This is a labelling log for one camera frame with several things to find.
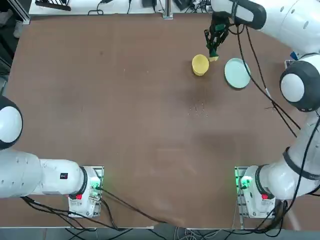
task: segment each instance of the yellow bowl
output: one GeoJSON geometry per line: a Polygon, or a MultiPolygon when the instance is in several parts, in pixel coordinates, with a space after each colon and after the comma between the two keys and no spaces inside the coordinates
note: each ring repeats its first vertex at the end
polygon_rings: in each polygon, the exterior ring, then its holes
{"type": "Polygon", "coordinates": [[[205,55],[198,54],[192,59],[192,70],[195,75],[202,76],[209,69],[209,60],[205,55]]]}

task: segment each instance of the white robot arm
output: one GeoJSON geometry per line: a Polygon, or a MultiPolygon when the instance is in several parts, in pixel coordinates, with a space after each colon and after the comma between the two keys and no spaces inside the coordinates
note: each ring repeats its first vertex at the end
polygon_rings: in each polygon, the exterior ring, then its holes
{"type": "MultiPolygon", "coordinates": [[[[283,97],[308,113],[296,141],[278,162],[250,166],[241,180],[251,218],[265,218],[275,199],[294,197],[302,160],[320,108],[320,2],[317,0],[212,0],[212,20],[233,18],[237,24],[259,30],[291,47],[299,60],[280,76],[283,97]]],[[[320,134],[308,149],[297,197],[320,184],[320,134]]]]}
{"type": "Polygon", "coordinates": [[[100,200],[95,187],[101,187],[94,168],[65,159],[39,159],[31,153],[11,149],[22,130],[19,108],[0,96],[0,198],[68,195],[71,212],[93,217],[100,200]]]}

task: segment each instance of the tabletop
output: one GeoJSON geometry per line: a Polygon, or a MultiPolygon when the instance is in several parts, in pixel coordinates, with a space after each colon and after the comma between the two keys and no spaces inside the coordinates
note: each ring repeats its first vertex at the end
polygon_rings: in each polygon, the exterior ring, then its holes
{"type": "MultiPolygon", "coordinates": [[[[208,14],[69,16],[33,19],[24,26],[6,95],[20,108],[24,129],[15,149],[39,158],[103,165],[104,186],[155,218],[189,228],[231,228],[235,166],[278,161],[294,137],[251,82],[231,89],[224,66],[239,58],[230,35],[220,58],[197,77],[191,60],[207,55],[208,14]]],[[[279,90],[290,49],[250,31],[271,96],[299,123],[305,116],[279,90]]],[[[241,41],[260,83],[246,33],[241,41]]],[[[65,196],[38,196],[67,208],[65,196]]],[[[155,222],[112,199],[119,227],[155,222]]],[[[317,200],[297,199],[287,228],[319,230],[317,200]]],[[[0,200],[3,227],[62,227],[57,216],[21,199],[0,200]]],[[[101,221],[108,222],[106,211],[101,221]]],[[[245,220],[245,227],[257,221],[245,220]]],[[[88,227],[99,227],[88,221],[88,227]]],[[[236,216],[235,227],[239,227],[236,216]]]]}

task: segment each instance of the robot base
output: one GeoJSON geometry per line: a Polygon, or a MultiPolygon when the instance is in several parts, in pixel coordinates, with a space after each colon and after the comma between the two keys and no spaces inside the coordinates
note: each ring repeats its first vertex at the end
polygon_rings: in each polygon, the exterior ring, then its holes
{"type": "MultiPolygon", "coordinates": [[[[103,188],[104,167],[103,166],[83,166],[87,174],[87,185],[81,196],[76,199],[68,197],[69,211],[93,218],[100,216],[102,191],[94,187],[103,188]]],[[[81,218],[75,214],[69,214],[72,218],[81,218]]]]}
{"type": "MultiPolygon", "coordinates": [[[[258,166],[235,167],[241,227],[244,226],[243,217],[264,219],[275,207],[275,198],[264,199],[258,191],[255,181],[257,168],[258,166]]],[[[268,218],[272,219],[274,216],[272,213],[268,218]]]]}

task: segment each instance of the light blue plate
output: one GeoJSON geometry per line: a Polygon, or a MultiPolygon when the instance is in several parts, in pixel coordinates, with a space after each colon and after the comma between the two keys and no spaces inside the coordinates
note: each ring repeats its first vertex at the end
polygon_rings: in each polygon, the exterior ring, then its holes
{"type": "Polygon", "coordinates": [[[239,58],[232,58],[225,64],[224,75],[227,82],[236,89],[243,89],[250,82],[244,62],[239,58]]]}

